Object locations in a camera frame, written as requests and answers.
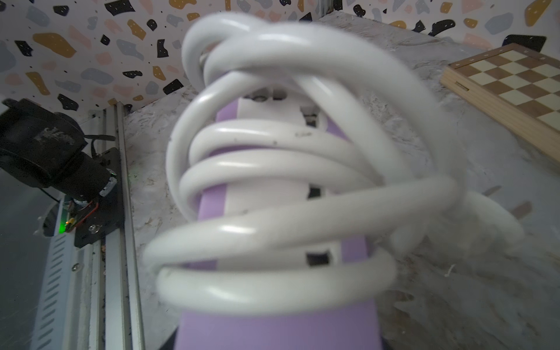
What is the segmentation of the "purple power strip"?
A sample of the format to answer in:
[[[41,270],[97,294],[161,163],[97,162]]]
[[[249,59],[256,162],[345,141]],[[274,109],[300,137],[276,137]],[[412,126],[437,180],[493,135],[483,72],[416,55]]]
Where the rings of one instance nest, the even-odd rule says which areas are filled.
[[[217,113],[217,122],[257,119],[319,128],[337,137],[343,133],[327,117],[307,107],[305,99],[281,89],[262,89],[231,102]],[[326,196],[326,191],[300,182],[249,181],[205,189],[197,201],[199,220],[238,214],[244,209],[291,204]],[[364,237],[310,248],[274,252],[229,261],[195,262],[202,271],[317,268],[359,262],[370,255]],[[374,300],[310,314],[234,317],[183,313],[174,341],[176,349],[384,349]]]

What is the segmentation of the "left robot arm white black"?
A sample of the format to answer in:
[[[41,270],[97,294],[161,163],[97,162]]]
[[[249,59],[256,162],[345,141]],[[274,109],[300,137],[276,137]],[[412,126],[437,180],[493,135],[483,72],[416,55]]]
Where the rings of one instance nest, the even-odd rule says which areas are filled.
[[[120,151],[100,153],[96,141],[106,134],[85,134],[78,123],[28,100],[4,99],[1,113],[1,168],[31,188],[64,194],[40,219],[46,237],[74,233],[82,248],[104,239],[125,221]]]

